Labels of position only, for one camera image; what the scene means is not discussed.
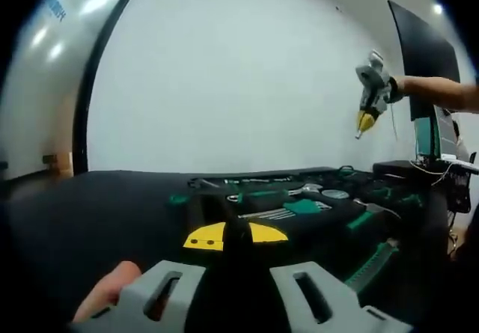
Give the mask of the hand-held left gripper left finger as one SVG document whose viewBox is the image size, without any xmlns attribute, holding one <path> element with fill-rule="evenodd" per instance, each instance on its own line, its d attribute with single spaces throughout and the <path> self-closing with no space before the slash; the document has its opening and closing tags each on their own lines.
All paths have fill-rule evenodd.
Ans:
<svg viewBox="0 0 479 333">
<path fill-rule="evenodd" d="M 115 305 L 71 332 L 204 332 L 228 312 L 228 223 L 194 228 L 170 254 L 121 289 Z"/>
</svg>

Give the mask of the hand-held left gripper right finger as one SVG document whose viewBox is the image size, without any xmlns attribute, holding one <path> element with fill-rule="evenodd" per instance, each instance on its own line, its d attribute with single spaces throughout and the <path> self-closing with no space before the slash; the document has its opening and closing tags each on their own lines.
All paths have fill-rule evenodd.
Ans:
<svg viewBox="0 0 479 333">
<path fill-rule="evenodd" d="M 411 332 L 412 326 L 371 305 L 362 306 L 359 294 L 397 252 L 391 239 L 378 244 L 374 254 L 345 282 L 310 261 L 269 269 L 278 301 L 254 294 L 246 305 L 252 322 L 277 323 L 282 317 L 291 332 Z"/>
</svg>

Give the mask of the person's left hand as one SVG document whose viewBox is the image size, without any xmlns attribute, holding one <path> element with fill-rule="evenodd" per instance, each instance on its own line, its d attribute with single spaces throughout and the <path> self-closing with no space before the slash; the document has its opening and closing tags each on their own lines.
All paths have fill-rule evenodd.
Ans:
<svg viewBox="0 0 479 333">
<path fill-rule="evenodd" d="M 141 276 L 139 267 L 131 261 L 120 262 L 110 273 L 101 278 L 78 307 L 73 322 L 81 322 L 99 313 L 109 305 L 115 305 L 121 289 Z"/>
</svg>

